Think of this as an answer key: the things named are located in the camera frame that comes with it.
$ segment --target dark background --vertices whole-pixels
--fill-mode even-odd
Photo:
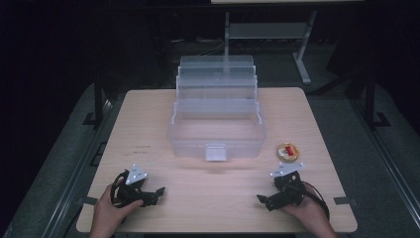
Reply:
[[[170,76],[169,40],[223,39],[224,11],[188,8],[207,1],[182,1],[187,8],[181,10],[153,8],[164,1],[115,2],[119,4],[0,3],[1,234],[78,98],[95,78],[101,78],[108,97],[132,88],[158,88]],[[150,9],[137,9],[146,3]],[[300,7],[306,14],[306,6]],[[280,16],[273,7],[270,14],[266,9],[256,14],[258,9],[238,11],[233,17],[264,21]],[[329,64],[337,75],[369,59],[376,81],[420,133],[419,10],[414,1],[367,1],[350,10],[340,5],[322,8],[311,43],[340,39]],[[287,11],[281,16],[300,17]]]

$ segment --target wooden table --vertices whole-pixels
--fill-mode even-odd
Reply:
[[[346,195],[303,91],[260,88],[259,94],[266,123],[260,155],[213,163],[173,154],[166,130],[174,90],[128,92],[88,196],[100,197],[119,173],[137,164],[149,174],[143,190],[165,186],[166,191],[156,206],[128,217],[120,232],[303,232],[296,219],[279,210],[268,211],[256,197],[276,193],[269,175],[279,162],[276,148],[291,142],[301,152],[297,162],[305,164],[301,178],[324,196],[334,229],[355,231],[350,206],[334,202],[334,197]],[[89,232],[92,215],[93,206],[85,204],[77,221],[79,231]]]

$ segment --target clear plastic container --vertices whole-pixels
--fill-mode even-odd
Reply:
[[[184,57],[167,137],[179,157],[254,158],[265,138],[252,57]]]

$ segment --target person's left hand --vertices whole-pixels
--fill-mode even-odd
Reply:
[[[137,200],[121,208],[115,207],[111,202],[111,185],[108,185],[95,205],[90,237],[111,237],[124,218],[142,205],[143,201]]]

